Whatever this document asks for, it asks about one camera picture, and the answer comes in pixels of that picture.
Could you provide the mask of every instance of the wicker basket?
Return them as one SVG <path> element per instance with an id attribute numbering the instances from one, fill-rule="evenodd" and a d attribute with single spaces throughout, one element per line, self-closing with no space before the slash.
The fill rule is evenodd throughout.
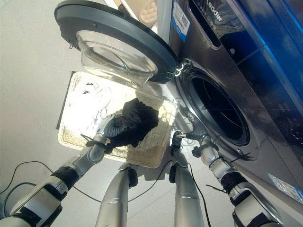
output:
<path id="1" fill-rule="evenodd" d="M 70 93 L 75 90 L 80 82 L 82 84 L 86 82 L 94 82 L 110 88 L 111 98 L 110 102 L 106 106 L 107 115 L 121 110 L 125 102 L 134 98 L 138 98 L 139 101 L 142 101 L 147 106 L 151 106 L 153 109 L 159 111 L 158 126 L 153 128 L 145 136 L 144 140 L 139 142 L 139 145 L 136 148 L 128 145 L 115 148 L 111 154 L 105 154 L 106 158 L 122 162 L 150 168 L 158 167 L 169 143 L 169 137 L 172 131 L 177 107 L 172 102 L 89 73 L 76 72 L 71 78 L 59 128 L 58 141 L 66 147 L 77 150 L 81 150 L 85 146 L 86 140 L 80 136 L 80 133 L 69 129 L 64 124 L 64 119 L 67 119 L 68 117 L 66 109 L 70 106 Z"/>

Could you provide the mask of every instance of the floor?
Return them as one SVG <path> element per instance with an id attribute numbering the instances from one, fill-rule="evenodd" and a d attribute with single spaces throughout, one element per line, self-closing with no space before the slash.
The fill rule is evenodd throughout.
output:
<path id="1" fill-rule="evenodd" d="M 69 49 L 54 19 L 53 11 L 60 1 L 0 0 L 1 190 L 9 184 L 15 167 L 21 162 L 38 160 L 55 170 L 78 152 L 60 145 L 55 129 L 71 71 L 84 70 L 79 52 Z M 192 156 L 193 146 L 191 141 L 184 140 L 182 152 L 191 163 L 197 184 L 204 194 L 212 226 L 232 227 L 233 206 L 224 193 L 205 186 L 220 187 L 208 167 Z M 166 155 L 157 169 L 139 167 L 139 184 L 129 190 L 129 199 L 149 188 L 170 158 Z M 92 167 L 76 186 L 102 200 L 121 164 L 104 159 Z M 175 185 L 169 183 L 168 172 L 169 166 L 150 191 L 129 202 L 128 227 L 173 226 Z M 37 183 L 49 174 L 41 164 L 25 164 L 18 168 L 12 186 L 24 181 Z M 25 185 L 15 190 L 7 202 L 7 210 L 30 189 L 31 186 Z M 1 205 L 7 193 L 0 196 Z M 62 206 L 63 211 L 52 226 L 95 225 L 98 202 L 71 189 Z"/>

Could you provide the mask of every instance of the door glass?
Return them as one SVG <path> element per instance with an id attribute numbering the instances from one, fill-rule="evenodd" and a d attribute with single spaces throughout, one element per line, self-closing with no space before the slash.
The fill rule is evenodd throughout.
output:
<path id="1" fill-rule="evenodd" d="M 97 76 L 139 88 L 158 71 L 145 54 L 116 38 L 92 31 L 78 31 L 76 37 L 83 67 Z"/>

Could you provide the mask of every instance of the washing machine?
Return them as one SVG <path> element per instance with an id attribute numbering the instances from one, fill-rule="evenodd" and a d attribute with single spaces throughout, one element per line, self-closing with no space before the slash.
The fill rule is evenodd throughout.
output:
<path id="1" fill-rule="evenodd" d="M 303 16 L 288 0 L 175 0 L 169 44 L 137 20 L 82 0 L 55 10 L 91 73 L 166 84 L 228 160 L 303 210 Z"/>

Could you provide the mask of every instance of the label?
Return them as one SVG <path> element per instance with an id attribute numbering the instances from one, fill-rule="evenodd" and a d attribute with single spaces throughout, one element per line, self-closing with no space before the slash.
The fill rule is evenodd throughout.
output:
<path id="1" fill-rule="evenodd" d="M 291 186 L 290 184 L 280 180 L 279 178 L 273 176 L 272 174 L 268 174 L 268 176 L 274 182 L 277 189 L 279 189 L 280 191 L 284 192 L 286 195 L 292 197 L 293 199 L 303 204 L 303 192 L 299 188 L 295 188 Z"/>
<path id="2" fill-rule="evenodd" d="M 185 42 L 190 22 L 176 1 L 174 3 L 171 23 L 179 34 L 181 40 Z"/>

